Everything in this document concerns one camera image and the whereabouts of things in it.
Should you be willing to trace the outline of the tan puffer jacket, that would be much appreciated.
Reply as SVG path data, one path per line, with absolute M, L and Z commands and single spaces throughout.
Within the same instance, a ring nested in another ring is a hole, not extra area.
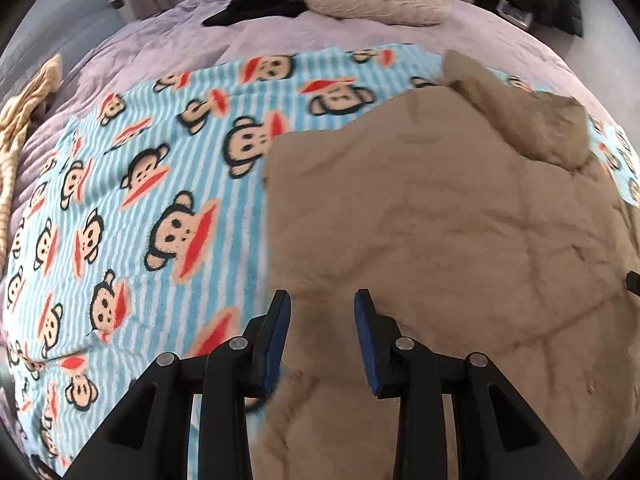
M 269 277 L 292 298 L 258 479 L 387 479 L 398 404 L 367 385 L 354 296 L 432 351 L 497 364 L 582 474 L 639 431 L 639 215 L 575 100 L 446 53 L 442 81 L 266 157 Z

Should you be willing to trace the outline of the blue striped monkey blanket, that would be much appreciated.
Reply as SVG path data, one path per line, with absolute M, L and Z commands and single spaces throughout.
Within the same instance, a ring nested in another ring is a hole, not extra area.
M 29 459 L 62 474 L 154 356 L 201 356 L 265 310 L 266 157 L 442 81 L 414 44 L 329 48 L 145 81 L 58 140 L 18 228 L 3 335 Z M 591 153 L 639 214 L 639 159 L 587 114 Z

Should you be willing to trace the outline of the beige striped knit garment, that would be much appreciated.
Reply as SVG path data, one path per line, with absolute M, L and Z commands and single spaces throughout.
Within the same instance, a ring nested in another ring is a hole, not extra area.
M 21 93 L 8 99 L 1 111 L 1 271 L 8 261 L 10 212 L 18 156 L 32 123 L 32 113 L 58 91 L 62 79 L 62 55 L 57 53 L 42 64 Z

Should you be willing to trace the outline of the lavender bed cover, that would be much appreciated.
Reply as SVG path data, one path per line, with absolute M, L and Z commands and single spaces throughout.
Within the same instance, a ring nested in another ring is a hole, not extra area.
M 457 50 L 554 93 L 574 96 L 597 118 L 610 114 L 551 48 L 498 16 L 454 0 L 442 24 L 427 27 L 336 20 L 307 11 L 297 18 L 258 18 L 229 27 L 205 27 L 204 18 L 229 0 L 186 0 L 157 18 L 134 22 L 74 64 L 44 121 L 32 128 L 17 161 L 10 225 L 20 222 L 35 180 L 66 122 L 82 117 L 112 92 L 173 72 L 200 70 L 260 54 L 298 53 L 379 44 L 420 44 L 442 53 Z

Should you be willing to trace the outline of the grey padded headboard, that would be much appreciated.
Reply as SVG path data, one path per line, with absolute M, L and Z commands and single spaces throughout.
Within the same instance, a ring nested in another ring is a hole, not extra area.
M 1 102 L 20 94 L 57 54 L 67 77 L 86 54 L 125 25 L 110 0 L 68 0 L 43 18 L 28 18 L 1 55 Z

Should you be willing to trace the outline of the black garment on bed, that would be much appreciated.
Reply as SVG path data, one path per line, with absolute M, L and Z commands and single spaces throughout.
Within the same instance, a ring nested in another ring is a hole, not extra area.
M 230 26 L 270 16 L 296 18 L 306 11 L 307 5 L 304 0 L 231 0 L 224 10 L 202 21 L 202 25 Z

